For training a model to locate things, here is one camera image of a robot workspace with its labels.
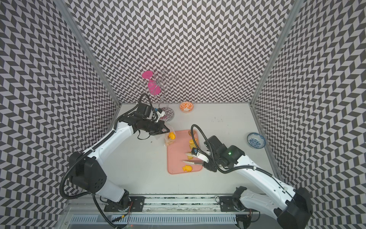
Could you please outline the clear resealable bag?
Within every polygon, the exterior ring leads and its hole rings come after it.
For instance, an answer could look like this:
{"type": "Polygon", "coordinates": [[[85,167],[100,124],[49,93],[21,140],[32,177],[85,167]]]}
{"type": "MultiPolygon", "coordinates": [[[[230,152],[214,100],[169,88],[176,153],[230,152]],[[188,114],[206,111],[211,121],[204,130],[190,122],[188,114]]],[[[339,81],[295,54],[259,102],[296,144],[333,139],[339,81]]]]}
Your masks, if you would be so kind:
{"type": "Polygon", "coordinates": [[[169,131],[165,134],[165,146],[168,147],[176,141],[176,133],[171,125],[166,124],[166,127],[168,127],[169,131]]]}

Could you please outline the metal tongs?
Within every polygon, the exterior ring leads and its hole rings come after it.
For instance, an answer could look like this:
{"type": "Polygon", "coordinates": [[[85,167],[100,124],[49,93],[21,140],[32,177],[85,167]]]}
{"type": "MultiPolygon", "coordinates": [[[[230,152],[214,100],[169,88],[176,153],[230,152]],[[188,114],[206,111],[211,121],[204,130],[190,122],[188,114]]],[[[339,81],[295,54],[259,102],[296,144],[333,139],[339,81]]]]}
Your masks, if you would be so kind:
{"type": "Polygon", "coordinates": [[[188,159],[183,160],[183,162],[185,164],[188,164],[188,165],[202,165],[203,166],[204,163],[206,163],[202,160],[199,160],[198,158],[193,157],[191,153],[186,153],[186,155],[187,155],[188,159]]]}

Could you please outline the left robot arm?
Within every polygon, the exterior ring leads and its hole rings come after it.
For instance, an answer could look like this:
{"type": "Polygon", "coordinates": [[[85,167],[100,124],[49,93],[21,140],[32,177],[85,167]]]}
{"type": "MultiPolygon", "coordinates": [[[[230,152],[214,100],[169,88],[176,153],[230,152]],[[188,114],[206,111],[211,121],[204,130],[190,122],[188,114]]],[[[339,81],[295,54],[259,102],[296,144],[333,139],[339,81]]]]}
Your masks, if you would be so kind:
{"type": "Polygon", "coordinates": [[[102,165],[114,150],[136,132],[145,131],[150,136],[169,133],[169,128],[160,119],[162,109],[155,109],[147,93],[138,103],[114,121],[111,130],[97,143],[82,153],[72,153],[69,168],[62,177],[59,193],[64,199],[76,199],[85,195],[99,195],[118,211],[130,207],[129,192],[110,181],[102,165]]]}

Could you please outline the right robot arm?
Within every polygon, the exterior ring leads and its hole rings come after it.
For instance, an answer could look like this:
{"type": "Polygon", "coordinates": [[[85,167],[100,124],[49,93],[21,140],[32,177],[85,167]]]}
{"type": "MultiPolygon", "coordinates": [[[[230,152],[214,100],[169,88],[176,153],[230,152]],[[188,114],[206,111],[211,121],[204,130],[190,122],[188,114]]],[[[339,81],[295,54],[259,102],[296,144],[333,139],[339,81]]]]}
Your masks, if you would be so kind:
{"type": "Polygon", "coordinates": [[[192,139],[195,147],[193,157],[202,161],[211,172],[229,174],[238,172],[256,185],[263,194],[239,187],[232,195],[238,211],[256,210],[274,218],[283,229],[307,229],[313,215],[311,194],[307,189],[295,187],[279,180],[257,165],[244,151],[232,145],[226,147],[216,136],[204,138],[207,151],[203,151],[192,139]]]}

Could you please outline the yellow fish cookie lower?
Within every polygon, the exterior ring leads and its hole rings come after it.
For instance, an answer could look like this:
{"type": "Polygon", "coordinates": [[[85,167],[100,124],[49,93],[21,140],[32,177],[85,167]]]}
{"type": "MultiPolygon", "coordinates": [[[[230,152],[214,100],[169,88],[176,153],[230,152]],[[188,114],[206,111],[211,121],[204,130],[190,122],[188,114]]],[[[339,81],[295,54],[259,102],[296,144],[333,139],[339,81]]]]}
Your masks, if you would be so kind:
{"type": "Polygon", "coordinates": [[[193,170],[193,168],[189,165],[185,165],[184,167],[182,167],[183,172],[191,172],[193,170]]]}

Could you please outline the pink plastic tray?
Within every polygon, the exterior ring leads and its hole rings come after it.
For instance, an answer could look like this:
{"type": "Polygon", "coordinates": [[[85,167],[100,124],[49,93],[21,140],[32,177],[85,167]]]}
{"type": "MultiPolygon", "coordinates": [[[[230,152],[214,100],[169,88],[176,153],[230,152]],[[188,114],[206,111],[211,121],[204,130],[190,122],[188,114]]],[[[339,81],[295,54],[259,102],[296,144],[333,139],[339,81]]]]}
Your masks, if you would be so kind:
{"type": "MultiPolygon", "coordinates": [[[[188,131],[175,131],[176,141],[167,147],[167,171],[171,175],[187,173],[183,172],[182,167],[187,165],[183,162],[183,160],[188,159],[186,153],[191,153],[189,140],[192,139],[192,136],[189,136],[188,131]]],[[[193,168],[191,172],[198,172],[203,169],[202,165],[189,166],[193,168]]]]}

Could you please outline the pink ornament on stand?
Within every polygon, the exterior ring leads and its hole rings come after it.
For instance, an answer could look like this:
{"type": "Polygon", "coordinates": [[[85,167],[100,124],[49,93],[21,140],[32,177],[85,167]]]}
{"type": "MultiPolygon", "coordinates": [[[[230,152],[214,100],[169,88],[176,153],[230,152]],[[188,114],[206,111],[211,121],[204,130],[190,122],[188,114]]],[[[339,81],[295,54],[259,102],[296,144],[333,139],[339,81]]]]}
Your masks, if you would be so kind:
{"type": "Polygon", "coordinates": [[[161,93],[161,87],[158,82],[153,79],[154,73],[152,71],[145,71],[142,73],[142,78],[148,80],[148,90],[151,95],[159,95],[161,93]]]}

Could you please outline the orange patterned small bowl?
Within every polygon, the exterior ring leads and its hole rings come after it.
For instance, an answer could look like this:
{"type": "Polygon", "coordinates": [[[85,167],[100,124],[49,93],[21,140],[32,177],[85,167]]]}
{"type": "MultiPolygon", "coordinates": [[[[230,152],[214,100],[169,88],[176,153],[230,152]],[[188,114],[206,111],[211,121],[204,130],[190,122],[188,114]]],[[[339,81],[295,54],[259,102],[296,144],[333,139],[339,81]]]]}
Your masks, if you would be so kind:
{"type": "Polygon", "coordinates": [[[189,113],[193,111],[194,105],[191,102],[182,102],[179,108],[183,113],[189,113]]]}

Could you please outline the blue white porcelain bowl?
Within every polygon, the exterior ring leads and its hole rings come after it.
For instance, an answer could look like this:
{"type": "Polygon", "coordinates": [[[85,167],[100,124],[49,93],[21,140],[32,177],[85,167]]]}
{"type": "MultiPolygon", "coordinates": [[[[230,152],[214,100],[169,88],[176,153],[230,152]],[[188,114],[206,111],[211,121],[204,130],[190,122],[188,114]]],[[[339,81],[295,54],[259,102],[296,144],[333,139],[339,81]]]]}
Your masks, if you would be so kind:
{"type": "Polygon", "coordinates": [[[266,139],[259,133],[249,133],[247,136],[249,146],[255,149],[262,149],[266,146],[266,139]]]}

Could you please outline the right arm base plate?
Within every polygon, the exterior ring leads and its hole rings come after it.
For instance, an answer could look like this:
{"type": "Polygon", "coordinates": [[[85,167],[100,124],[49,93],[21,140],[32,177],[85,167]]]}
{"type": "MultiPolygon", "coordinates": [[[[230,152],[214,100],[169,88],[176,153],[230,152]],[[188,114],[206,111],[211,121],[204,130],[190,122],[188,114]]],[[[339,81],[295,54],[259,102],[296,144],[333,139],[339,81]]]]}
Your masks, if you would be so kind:
{"type": "Polygon", "coordinates": [[[258,213],[257,210],[245,208],[238,200],[233,200],[231,196],[218,196],[215,198],[221,212],[244,212],[244,213],[258,213]]]}

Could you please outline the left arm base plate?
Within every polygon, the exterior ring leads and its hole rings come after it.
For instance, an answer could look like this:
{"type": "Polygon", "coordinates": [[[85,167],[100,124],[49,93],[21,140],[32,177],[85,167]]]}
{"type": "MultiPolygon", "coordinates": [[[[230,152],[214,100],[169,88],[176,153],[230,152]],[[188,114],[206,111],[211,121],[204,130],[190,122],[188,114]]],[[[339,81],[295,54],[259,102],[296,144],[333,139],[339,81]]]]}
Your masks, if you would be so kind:
{"type": "Polygon", "coordinates": [[[105,212],[142,212],[145,203],[144,196],[123,197],[119,202],[107,200],[105,212]]]}

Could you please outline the aluminium front rail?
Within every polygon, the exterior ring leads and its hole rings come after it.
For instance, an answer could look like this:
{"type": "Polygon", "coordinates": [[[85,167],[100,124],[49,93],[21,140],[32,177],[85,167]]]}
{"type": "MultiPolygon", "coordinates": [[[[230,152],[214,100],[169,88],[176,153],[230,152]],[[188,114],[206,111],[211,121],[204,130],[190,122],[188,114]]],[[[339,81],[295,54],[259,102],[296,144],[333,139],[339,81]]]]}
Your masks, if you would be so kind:
{"type": "MultiPolygon", "coordinates": [[[[131,195],[132,196],[144,196],[145,203],[142,212],[144,214],[169,214],[169,213],[181,213],[181,214],[214,214],[222,213],[215,198],[220,195],[131,195]]],[[[243,204],[245,208],[254,209],[261,213],[269,211],[274,213],[280,209],[279,205],[271,200],[267,195],[257,194],[252,191],[246,190],[242,194],[227,194],[221,196],[231,196],[233,200],[238,200],[240,204],[243,204]]],[[[128,212],[105,212],[104,207],[107,199],[98,198],[100,208],[106,215],[120,214],[124,215],[128,212]]],[[[225,212],[234,214],[247,214],[244,212],[225,212]]]]}

